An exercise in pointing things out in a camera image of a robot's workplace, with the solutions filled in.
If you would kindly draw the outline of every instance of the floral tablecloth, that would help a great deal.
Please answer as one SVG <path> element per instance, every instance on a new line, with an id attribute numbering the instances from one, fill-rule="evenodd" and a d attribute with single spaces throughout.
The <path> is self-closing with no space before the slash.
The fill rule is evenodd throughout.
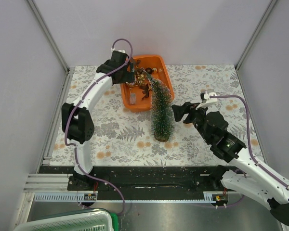
<path id="1" fill-rule="evenodd" d="M 96 66 L 77 66 L 67 102 L 73 102 L 92 81 Z M 218 95 L 243 97 L 233 65 L 167 65 L 175 98 L 173 103 L 199 102 L 203 89 L 214 89 Z M 229 123 L 228 131 L 247 143 L 246 113 L 238 99 L 224 99 L 208 112 L 219 110 Z M 192 124 L 175 123 L 175 133 L 166 143 L 154 139 L 150 130 L 150 111 L 132 113 L 125 108 L 120 85 L 103 95 L 92 119 L 95 132 L 90 140 L 91 157 L 96 166 L 216 166 L 224 162 L 215 157 Z M 251 143 L 256 156 L 263 159 L 253 125 Z M 74 165 L 73 150 L 64 145 L 60 125 L 51 166 Z"/>

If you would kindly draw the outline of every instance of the orange bin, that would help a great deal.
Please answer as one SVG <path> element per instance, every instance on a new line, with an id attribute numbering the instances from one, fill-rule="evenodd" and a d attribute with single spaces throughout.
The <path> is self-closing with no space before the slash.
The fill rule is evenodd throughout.
<path id="1" fill-rule="evenodd" d="M 169 88 L 171 99 L 173 100 L 174 92 L 162 57 L 156 54 L 148 54 L 134 56 L 133 59 L 135 61 L 140 60 L 140 63 L 138 64 L 139 68 L 157 68 L 158 72 L 156 74 L 152 74 L 152 76 L 160 79 Z M 148 98 L 144 98 L 142 100 L 144 94 L 143 90 L 140 89 L 139 86 L 130 89 L 127 84 L 121 84 L 121 93 L 124 106 L 129 108 L 132 112 L 143 112 L 151 109 L 152 91 L 150 91 Z M 130 104 L 131 93 L 136 94 L 136 104 Z"/>

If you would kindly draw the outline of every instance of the green artificial tree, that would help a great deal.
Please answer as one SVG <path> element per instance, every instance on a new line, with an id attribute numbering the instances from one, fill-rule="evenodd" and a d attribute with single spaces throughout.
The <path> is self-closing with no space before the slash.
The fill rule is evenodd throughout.
<path id="1" fill-rule="evenodd" d="M 159 79 L 154 78 L 149 73 L 146 77 L 152 88 L 151 126 L 154 138 L 160 142 L 166 142 L 174 131 L 171 93 Z"/>

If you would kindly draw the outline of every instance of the mesh basket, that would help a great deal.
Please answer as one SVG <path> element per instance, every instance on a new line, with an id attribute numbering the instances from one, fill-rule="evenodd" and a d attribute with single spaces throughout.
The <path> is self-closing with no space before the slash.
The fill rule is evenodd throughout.
<path id="1" fill-rule="evenodd" d="M 114 231 L 106 211 L 93 211 L 69 216 L 31 221 L 14 231 Z"/>

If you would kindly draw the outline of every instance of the wire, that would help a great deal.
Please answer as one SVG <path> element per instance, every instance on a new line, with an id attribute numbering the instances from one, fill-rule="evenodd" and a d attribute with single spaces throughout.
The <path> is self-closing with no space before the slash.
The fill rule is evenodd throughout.
<path id="1" fill-rule="evenodd" d="M 287 185 L 285 182 L 280 180 L 276 175 L 274 175 L 272 172 L 270 172 L 268 169 L 266 169 L 262 164 L 259 164 L 259 162 L 256 160 L 256 158 L 254 157 L 254 155 L 252 153 L 251 144 L 250 144 L 250 110 L 249 110 L 249 107 L 247 106 L 247 103 L 245 102 L 245 100 L 242 97 L 238 96 L 238 95 L 210 96 L 210 98 L 212 98 L 212 99 L 238 98 L 238 99 L 240 99 L 243 102 L 244 107 L 245 107 L 245 111 L 246 111 L 247 142 L 248 142 L 248 149 L 249 149 L 249 153 L 250 153 L 251 159 L 254 161 L 254 163 L 256 165 L 258 165 L 269 176 L 271 176 L 278 183 L 282 184 L 287 189 L 289 189 L 289 185 Z"/>
<path id="2" fill-rule="evenodd" d="M 72 120 L 72 118 L 73 118 L 73 115 L 74 115 L 75 111 L 77 110 L 77 108 L 79 107 L 79 105 L 83 102 L 83 100 L 85 99 L 85 97 L 87 96 L 87 94 L 91 91 L 91 89 L 92 89 L 96 84 L 98 84 L 99 81 L 101 81 L 102 79 L 106 78 L 107 76 L 115 73 L 116 71 L 120 70 L 121 68 L 123 68 L 124 66 L 126 66 L 126 65 L 128 64 L 128 62 L 130 61 L 130 59 L 131 59 L 131 57 L 132 57 L 132 55 L 133 55 L 133 47 L 132 47 L 131 43 L 130 43 L 127 39 L 125 39 L 125 38 L 119 38 L 119 39 L 117 39 L 116 41 L 114 41 L 114 43 L 112 44 L 112 50 L 114 49 L 114 46 L 115 46 L 115 44 L 116 44 L 118 41 L 125 41 L 125 42 L 127 42 L 127 43 L 129 44 L 129 46 L 130 46 L 130 48 L 131 48 L 131 53 L 130 53 L 128 59 L 125 61 L 124 64 L 122 64 L 121 66 L 119 66 L 119 67 L 116 68 L 115 70 L 110 71 L 109 73 L 107 73 L 107 74 L 103 75 L 102 77 L 98 78 L 94 83 L 92 83 L 92 84 L 88 87 L 88 89 L 87 89 L 87 90 L 85 91 L 85 93 L 83 94 L 81 100 L 75 105 L 75 107 L 73 108 L 73 110 L 71 111 L 71 113 L 70 113 L 70 115 L 69 115 L 69 117 L 68 117 L 68 120 L 67 120 L 67 123 L 66 123 L 66 132 L 65 132 L 65 135 L 64 135 L 64 143 L 65 143 L 66 146 L 74 146 L 74 147 L 75 147 L 75 148 L 74 148 L 74 154 L 75 154 L 76 165 L 78 166 L 78 168 L 80 169 L 80 171 L 81 171 L 85 176 L 87 176 L 87 177 L 89 177 L 89 178 L 91 178 L 91 179 L 93 179 L 93 180 L 98 180 L 98 181 L 100 181 L 100 182 L 104 182 L 104 183 L 106 183 L 106 184 L 109 184 L 110 186 L 112 186 L 112 187 L 119 193 L 119 195 L 120 195 L 120 197 L 121 197 L 121 199 L 122 199 L 122 201 L 123 201 L 123 209 L 122 209 L 122 211 L 121 211 L 120 213 L 118 213 L 118 215 L 120 216 L 120 215 L 124 214 L 124 211 L 125 211 L 125 199 L 124 199 L 124 196 L 123 196 L 122 192 L 121 192 L 114 184 L 112 184 L 111 182 L 108 182 L 108 181 L 106 181 L 106 180 L 104 180 L 104 179 L 100 179 L 100 178 L 93 177 L 93 176 L 89 175 L 89 174 L 82 168 L 82 166 L 80 165 L 80 163 L 79 163 L 79 161 L 78 161 L 78 154 L 77 154 L 77 146 L 76 146 L 76 144 L 75 144 L 75 143 L 72 143 L 72 142 L 71 142 L 71 143 L 68 143 L 68 142 L 67 142 L 68 129 L 69 129 L 69 125 L 70 125 L 70 123 L 71 123 L 71 120 Z"/>

